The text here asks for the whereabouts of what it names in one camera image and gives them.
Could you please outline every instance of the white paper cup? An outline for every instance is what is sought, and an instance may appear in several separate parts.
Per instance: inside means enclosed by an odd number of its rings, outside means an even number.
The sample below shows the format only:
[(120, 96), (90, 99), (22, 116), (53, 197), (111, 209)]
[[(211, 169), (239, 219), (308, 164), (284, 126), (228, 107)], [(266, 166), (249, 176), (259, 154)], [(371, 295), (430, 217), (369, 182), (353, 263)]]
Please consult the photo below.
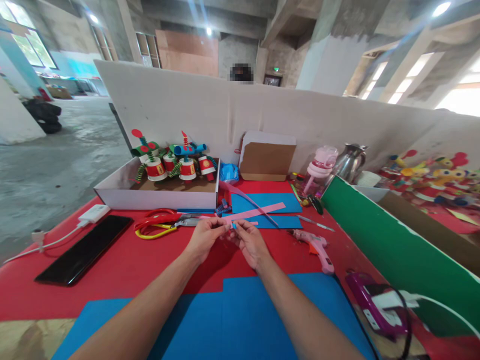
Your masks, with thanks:
[(373, 188), (378, 184), (382, 177), (371, 171), (362, 171), (355, 180), (355, 184), (358, 186), (365, 186)]

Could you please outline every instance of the pink glue gun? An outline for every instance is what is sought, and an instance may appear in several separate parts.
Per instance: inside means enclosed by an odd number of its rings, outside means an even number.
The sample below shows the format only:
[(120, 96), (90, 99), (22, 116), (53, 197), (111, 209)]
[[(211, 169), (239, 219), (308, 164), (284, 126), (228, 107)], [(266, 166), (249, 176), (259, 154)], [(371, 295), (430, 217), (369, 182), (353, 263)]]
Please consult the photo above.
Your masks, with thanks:
[(321, 262), (321, 270), (324, 274), (332, 275), (335, 273), (334, 265), (330, 261), (330, 258), (324, 249), (327, 246), (327, 240), (325, 240), (324, 237), (315, 236), (311, 232), (302, 230), (287, 230), (287, 232), (293, 235), (295, 239), (309, 243), (313, 246), (318, 253), (318, 258)]

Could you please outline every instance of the yellow scissors handle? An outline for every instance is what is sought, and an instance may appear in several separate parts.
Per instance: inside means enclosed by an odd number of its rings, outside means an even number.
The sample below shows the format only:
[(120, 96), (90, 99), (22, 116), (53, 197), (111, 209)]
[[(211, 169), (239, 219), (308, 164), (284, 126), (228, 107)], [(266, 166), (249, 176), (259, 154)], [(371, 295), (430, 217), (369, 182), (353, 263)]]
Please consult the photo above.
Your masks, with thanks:
[(174, 232), (175, 230), (177, 230), (176, 227), (172, 227), (172, 225), (163, 225), (163, 224), (154, 224), (152, 226), (156, 226), (156, 227), (159, 227), (159, 228), (164, 228), (164, 229), (167, 229), (165, 231), (162, 231), (162, 232), (159, 232), (158, 234), (155, 234), (155, 235), (143, 235), (141, 232), (140, 232), (140, 229), (135, 231), (135, 234), (140, 238), (140, 239), (144, 239), (144, 240), (153, 240), (153, 239), (158, 239), (164, 235), (167, 235), (168, 233), (171, 233), (171, 232)]

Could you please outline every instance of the hand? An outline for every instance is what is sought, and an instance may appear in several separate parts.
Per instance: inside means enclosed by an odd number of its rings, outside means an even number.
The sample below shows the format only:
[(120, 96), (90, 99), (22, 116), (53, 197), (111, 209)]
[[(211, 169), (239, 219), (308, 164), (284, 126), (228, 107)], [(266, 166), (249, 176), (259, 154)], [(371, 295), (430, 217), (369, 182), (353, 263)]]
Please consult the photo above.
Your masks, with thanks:
[(203, 263), (209, 255), (215, 240), (230, 229), (227, 221), (220, 217), (200, 220), (193, 231), (190, 242), (184, 252), (191, 254)]
[(237, 244), (250, 267), (256, 270), (262, 259), (270, 257), (260, 231), (246, 220), (236, 220), (236, 235), (230, 234), (231, 241)]

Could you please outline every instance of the pink water bottle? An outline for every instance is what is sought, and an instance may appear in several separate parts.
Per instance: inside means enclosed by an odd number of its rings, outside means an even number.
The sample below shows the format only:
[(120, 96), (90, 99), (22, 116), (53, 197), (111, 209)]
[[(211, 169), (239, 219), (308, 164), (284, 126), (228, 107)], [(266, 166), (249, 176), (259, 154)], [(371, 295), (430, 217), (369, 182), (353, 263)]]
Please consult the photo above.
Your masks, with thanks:
[(315, 152), (315, 159), (308, 165), (301, 192), (304, 196), (323, 194), (327, 188), (329, 175), (337, 161), (339, 151), (333, 146), (322, 146)]

